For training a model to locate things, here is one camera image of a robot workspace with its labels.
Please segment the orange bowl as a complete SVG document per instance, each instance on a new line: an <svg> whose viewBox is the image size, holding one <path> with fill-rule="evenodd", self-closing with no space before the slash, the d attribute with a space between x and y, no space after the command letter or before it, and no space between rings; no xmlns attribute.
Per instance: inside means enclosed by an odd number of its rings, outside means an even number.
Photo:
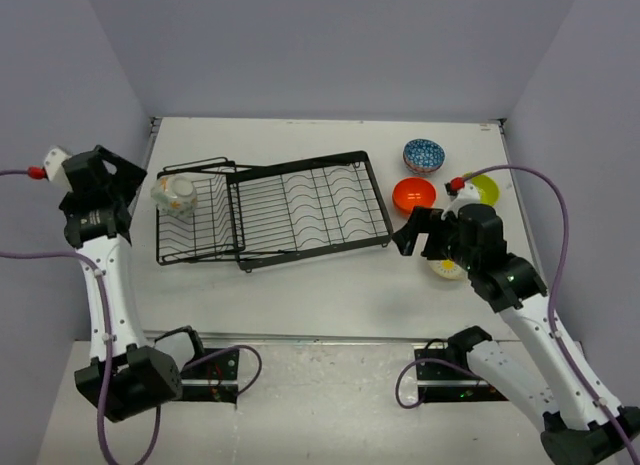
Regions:
<svg viewBox="0 0 640 465"><path fill-rule="evenodd" d="M392 192L394 208L403 215L410 215L416 206L431 208L437 199L435 186L420 177L400 180Z"/></svg>

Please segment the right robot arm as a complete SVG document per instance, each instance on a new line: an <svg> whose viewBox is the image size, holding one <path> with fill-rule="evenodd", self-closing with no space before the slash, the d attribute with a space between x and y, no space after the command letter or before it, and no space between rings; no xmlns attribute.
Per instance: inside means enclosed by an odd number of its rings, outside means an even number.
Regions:
<svg viewBox="0 0 640 465"><path fill-rule="evenodd" d="M454 376L476 375L496 388L533 424L555 464L598 464L638 437L638 408L622 405L590 368L550 311L538 272L508 251L492 207L415 208L393 235L401 255L412 255L420 234L427 236L423 257L463 268L474 292L515 333L539 371L531 375L474 326L449 339L446 365Z"/></svg>

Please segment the blue patterned bowl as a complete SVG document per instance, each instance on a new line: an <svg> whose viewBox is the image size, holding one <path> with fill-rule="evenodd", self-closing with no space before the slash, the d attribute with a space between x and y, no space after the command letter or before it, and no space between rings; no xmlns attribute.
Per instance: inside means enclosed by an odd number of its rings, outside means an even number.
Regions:
<svg viewBox="0 0 640 465"><path fill-rule="evenodd" d="M442 146L429 139L410 140L404 145L402 156L407 168L418 175L438 171L446 160Z"/></svg>

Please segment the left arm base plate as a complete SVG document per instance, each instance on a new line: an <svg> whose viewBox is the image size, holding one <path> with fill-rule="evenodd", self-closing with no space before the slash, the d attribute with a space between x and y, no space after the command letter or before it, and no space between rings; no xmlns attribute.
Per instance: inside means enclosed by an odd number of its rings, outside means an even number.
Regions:
<svg viewBox="0 0 640 465"><path fill-rule="evenodd" d="M182 396L179 401L236 405L239 357L240 352L234 350L189 370L183 370Z"/></svg>

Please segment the green bowl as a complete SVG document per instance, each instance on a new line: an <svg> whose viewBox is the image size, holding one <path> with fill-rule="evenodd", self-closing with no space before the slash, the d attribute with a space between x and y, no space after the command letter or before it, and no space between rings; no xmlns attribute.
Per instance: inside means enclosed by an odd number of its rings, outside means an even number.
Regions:
<svg viewBox="0 0 640 465"><path fill-rule="evenodd" d="M470 177L471 172L462 175L463 178ZM500 189L498 184L488 175L480 174L472 177L470 180L465 180L462 193L465 197L472 195L471 189L474 188L480 202L489 206L495 206L500 198Z"/></svg>

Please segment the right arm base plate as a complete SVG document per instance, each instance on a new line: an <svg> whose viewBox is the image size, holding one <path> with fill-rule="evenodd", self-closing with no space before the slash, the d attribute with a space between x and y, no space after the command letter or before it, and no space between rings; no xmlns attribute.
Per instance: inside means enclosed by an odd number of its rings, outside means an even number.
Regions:
<svg viewBox="0 0 640 465"><path fill-rule="evenodd" d="M437 359L461 368L466 365L445 341L432 339L414 350L414 358ZM421 363L415 367L420 403L504 402L506 398L487 382L473 379L440 363Z"/></svg>

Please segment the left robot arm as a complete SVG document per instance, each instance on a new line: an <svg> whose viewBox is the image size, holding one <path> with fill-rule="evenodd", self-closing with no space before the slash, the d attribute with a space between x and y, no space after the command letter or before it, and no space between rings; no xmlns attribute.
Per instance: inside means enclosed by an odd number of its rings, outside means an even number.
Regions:
<svg viewBox="0 0 640 465"><path fill-rule="evenodd" d="M97 145L63 159L69 189L59 205L64 237L78 254L87 290L90 363L75 372L79 393L112 423L181 398L181 374L208 364L198 333L183 326L146 339L131 273L129 206L146 172Z"/></svg>

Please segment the white bowl yellow dots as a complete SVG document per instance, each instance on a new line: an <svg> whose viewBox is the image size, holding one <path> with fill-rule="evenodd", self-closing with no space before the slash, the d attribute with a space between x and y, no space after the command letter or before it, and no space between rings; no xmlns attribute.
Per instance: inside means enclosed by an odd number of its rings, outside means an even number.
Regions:
<svg viewBox="0 0 640 465"><path fill-rule="evenodd" d="M429 260L431 270L441 278L447 280L463 280L466 272L463 268L451 260Z"/></svg>

